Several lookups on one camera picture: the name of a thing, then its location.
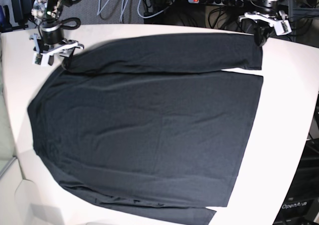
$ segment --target shirt sleeve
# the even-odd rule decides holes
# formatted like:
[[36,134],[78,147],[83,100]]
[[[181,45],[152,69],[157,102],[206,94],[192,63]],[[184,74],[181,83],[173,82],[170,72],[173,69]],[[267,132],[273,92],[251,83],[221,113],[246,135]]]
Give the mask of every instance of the shirt sleeve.
[[206,73],[230,68],[261,70],[262,57],[262,48],[256,46],[251,35],[154,35],[112,41],[76,55],[68,71],[102,74]]

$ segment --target black cylindrical motor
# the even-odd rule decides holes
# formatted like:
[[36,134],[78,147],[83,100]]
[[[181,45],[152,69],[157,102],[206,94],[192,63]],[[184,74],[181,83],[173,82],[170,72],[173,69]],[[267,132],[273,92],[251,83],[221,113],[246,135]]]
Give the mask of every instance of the black cylindrical motor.
[[60,43],[64,37],[62,24],[55,22],[44,22],[40,25],[43,42],[46,45]]
[[259,6],[260,13],[275,15],[278,10],[279,0],[257,0],[255,4]]

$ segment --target black garment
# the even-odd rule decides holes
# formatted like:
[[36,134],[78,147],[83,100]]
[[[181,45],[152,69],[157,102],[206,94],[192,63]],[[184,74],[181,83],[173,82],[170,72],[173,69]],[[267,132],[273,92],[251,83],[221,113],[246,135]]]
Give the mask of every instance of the black garment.
[[206,225],[227,206],[263,78],[252,36],[113,41],[56,69],[28,113],[34,150],[70,193],[98,206]]

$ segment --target power strip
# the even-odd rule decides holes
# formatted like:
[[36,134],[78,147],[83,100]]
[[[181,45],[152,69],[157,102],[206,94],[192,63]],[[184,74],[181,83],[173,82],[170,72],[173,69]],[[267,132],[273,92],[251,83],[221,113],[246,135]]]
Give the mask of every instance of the power strip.
[[188,0],[189,3],[198,3],[206,5],[217,5],[217,6],[234,6],[243,7],[243,0]]

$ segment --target table surface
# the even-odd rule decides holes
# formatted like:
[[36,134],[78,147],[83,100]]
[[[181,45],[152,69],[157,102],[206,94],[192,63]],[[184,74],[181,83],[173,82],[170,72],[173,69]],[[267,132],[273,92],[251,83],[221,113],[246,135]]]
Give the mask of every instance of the table surface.
[[[17,155],[26,179],[38,186],[45,220],[50,224],[79,225],[103,221],[109,225],[164,225],[166,222],[133,216],[91,205],[64,191],[32,148],[27,106],[58,66],[32,65],[34,30],[1,35],[4,96]],[[163,25],[85,25],[66,37],[86,48],[107,40],[169,33],[225,31]],[[319,49],[269,39],[263,47],[262,71],[228,71],[264,76],[253,129],[234,190],[226,208],[211,225],[271,225],[287,194],[299,163],[319,90]]]

